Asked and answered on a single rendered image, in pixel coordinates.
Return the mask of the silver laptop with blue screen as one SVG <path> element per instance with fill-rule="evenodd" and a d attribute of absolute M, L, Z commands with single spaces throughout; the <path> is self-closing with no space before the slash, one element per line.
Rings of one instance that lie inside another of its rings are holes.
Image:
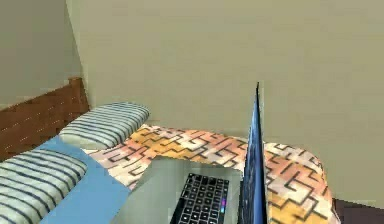
<path fill-rule="evenodd" d="M 242 171 L 157 156 L 110 224 L 269 224 L 260 103 Z"/>

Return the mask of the wooden bed with patterned blanket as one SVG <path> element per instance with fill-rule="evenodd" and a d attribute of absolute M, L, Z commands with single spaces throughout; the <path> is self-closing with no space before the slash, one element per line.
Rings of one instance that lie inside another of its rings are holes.
<path fill-rule="evenodd" d="M 0 109 L 0 161 L 34 148 L 59 149 L 87 157 L 94 168 L 129 188 L 157 155 L 244 167 L 247 140 L 208 131 L 142 124 L 124 143 L 106 150 L 76 149 L 60 141 L 59 131 L 88 110 L 79 77 Z M 278 143 L 266 143 L 264 149 L 271 224 L 341 224 L 324 168 L 315 155 Z"/>

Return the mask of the blue striped white pillow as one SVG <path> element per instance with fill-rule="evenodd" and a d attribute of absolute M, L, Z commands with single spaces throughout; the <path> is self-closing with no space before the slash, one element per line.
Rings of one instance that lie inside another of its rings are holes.
<path fill-rule="evenodd" d="M 85 150 L 106 150 L 123 143 L 149 118 L 147 107 L 129 102 L 98 106 L 59 132 L 66 144 Z"/>
<path fill-rule="evenodd" d="M 0 162 L 0 224 L 40 224 L 86 172 L 79 159 L 46 149 Z"/>

